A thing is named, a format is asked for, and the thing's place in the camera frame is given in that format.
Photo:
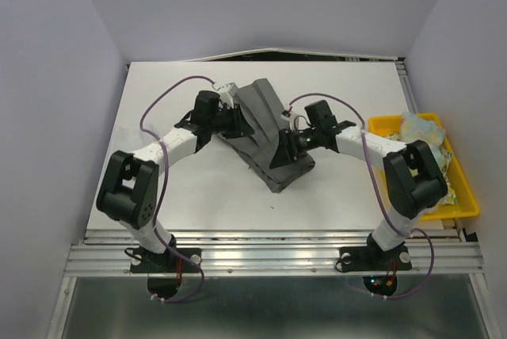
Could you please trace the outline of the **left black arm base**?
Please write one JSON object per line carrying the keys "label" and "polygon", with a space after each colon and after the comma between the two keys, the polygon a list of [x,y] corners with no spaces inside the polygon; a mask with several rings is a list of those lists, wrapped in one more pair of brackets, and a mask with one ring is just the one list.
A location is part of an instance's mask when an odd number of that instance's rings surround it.
{"label": "left black arm base", "polygon": [[[204,282],[204,274],[200,268],[201,249],[183,248],[181,256],[186,261],[166,250],[164,253],[152,253],[141,246],[127,247],[124,254],[130,260],[129,272],[136,275],[148,276],[147,291],[153,300],[160,303],[180,303],[197,293]],[[183,287],[184,276],[199,275],[200,283],[197,289],[187,295],[177,297]]]}

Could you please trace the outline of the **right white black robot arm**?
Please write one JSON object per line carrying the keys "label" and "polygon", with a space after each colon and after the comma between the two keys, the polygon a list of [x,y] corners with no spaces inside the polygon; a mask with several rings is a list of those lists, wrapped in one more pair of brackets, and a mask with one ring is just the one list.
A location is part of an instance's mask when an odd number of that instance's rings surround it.
{"label": "right white black robot arm", "polygon": [[382,268],[393,258],[393,249],[410,235],[424,212],[438,205],[448,193],[447,182],[430,149],[421,140],[393,141],[366,132],[363,125],[338,122],[324,100],[305,107],[309,126],[291,124],[279,131],[272,169],[303,158],[310,150],[325,148],[366,162],[378,200],[382,200],[373,169],[383,171],[389,207],[381,205],[383,221],[372,232],[364,249],[366,262]]}

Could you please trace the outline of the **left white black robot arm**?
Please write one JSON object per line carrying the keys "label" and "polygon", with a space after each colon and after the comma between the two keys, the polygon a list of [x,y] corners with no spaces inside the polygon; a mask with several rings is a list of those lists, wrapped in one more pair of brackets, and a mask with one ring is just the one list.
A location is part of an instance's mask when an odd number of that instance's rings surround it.
{"label": "left white black robot arm", "polygon": [[96,208],[127,228],[139,243],[125,251],[131,272],[176,272],[184,258],[200,255],[199,249],[177,249],[175,237],[158,221],[158,211],[172,165],[200,151],[213,135],[236,139],[254,133],[234,102],[237,91],[234,83],[201,90],[193,109],[164,137],[131,153],[118,150],[111,155]]}

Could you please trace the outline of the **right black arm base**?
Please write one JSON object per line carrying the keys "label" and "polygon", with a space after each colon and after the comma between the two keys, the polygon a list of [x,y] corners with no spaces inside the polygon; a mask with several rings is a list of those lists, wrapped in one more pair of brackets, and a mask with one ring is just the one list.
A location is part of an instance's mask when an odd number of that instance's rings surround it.
{"label": "right black arm base", "polygon": [[398,273],[410,271],[413,266],[404,245],[388,252],[367,246],[346,246],[340,248],[334,268],[340,273],[363,272],[366,290],[387,298],[397,290]]}

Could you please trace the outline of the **grey pleated skirt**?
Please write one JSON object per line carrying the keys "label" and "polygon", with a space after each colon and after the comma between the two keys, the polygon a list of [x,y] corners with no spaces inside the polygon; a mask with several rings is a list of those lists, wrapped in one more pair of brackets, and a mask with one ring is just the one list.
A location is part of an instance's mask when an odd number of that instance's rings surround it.
{"label": "grey pleated skirt", "polygon": [[269,168],[278,147],[279,130],[289,128],[289,123],[281,117],[284,106],[268,79],[260,78],[239,88],[234,102],[241,106],[254,134],[238,139],[219,135],[218,139],[233,149],[271,192],[282,192],[314,168],[315,160],[309,154],[290,165]]}

